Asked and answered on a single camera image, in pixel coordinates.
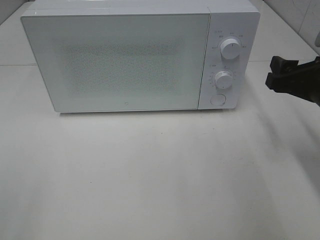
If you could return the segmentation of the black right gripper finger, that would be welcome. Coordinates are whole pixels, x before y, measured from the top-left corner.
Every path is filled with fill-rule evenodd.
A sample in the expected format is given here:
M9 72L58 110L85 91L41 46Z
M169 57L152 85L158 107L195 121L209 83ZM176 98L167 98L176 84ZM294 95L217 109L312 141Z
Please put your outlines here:
M320 104L320 75L293 74L276 76L268 73L265 85L276 93L283 93L297 98Z
M288 60L280 56L273 56L270 63L270 69L273 74L295 74L303 71L310 71L320 68L320 57L317 56L313 61L299 64L298 60Z

